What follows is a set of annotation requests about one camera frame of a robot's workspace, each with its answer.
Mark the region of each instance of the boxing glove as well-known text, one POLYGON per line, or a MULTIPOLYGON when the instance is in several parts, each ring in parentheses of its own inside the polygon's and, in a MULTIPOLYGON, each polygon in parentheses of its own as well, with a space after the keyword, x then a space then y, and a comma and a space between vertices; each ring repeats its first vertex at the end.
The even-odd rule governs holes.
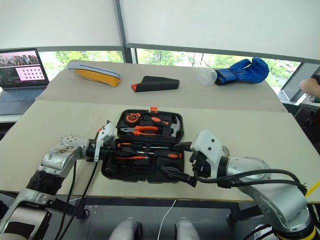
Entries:
POLYGON ((243 59, 229 68, 216 70, 216 73, 218 85, 234 81, 258 84, 267 78, 269 67, 265 61, 255 56, 252 63, 249 59, 243 59))

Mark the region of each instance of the roller blind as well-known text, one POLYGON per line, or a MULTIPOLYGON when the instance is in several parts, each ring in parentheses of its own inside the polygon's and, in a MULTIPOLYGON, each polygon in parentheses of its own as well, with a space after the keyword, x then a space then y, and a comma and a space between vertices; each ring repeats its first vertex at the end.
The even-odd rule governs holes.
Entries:
POLYGON ((0 48, 121 46, 112 0, 0 0, 0 48))
POLYGON ((129 45, 320 60, 320 0, 121 0, 129 45))

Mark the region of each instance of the laptop screen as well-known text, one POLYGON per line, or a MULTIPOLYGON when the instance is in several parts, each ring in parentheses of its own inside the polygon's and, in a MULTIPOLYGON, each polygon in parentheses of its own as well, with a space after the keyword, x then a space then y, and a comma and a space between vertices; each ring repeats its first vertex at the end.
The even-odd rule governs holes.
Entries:
POLYGON ((0 82, 3 89, 48 85, 37 49, 0 51, 0 82))

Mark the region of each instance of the laptop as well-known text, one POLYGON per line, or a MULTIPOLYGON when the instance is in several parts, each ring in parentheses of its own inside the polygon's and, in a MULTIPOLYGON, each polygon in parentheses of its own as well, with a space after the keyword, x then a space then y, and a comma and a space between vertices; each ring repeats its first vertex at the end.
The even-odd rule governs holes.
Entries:
POLYGON ((0 50, 0 115, 23 114, 49 84, 36 48, 0 50))

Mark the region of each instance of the pliers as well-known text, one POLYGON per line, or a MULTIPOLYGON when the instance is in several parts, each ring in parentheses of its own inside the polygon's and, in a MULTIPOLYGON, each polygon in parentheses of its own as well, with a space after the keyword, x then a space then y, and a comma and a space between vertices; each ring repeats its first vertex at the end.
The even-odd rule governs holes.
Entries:
POLYGON ((155 131, 157 132, 159 130, 158 127, 156 126, 135 126, 135 127, 123 127, 120 128, 121 131, 126 132, 126 133, 132 133, 133 136, 159 136, 157 133, 144 133, 142 131, 155 131))

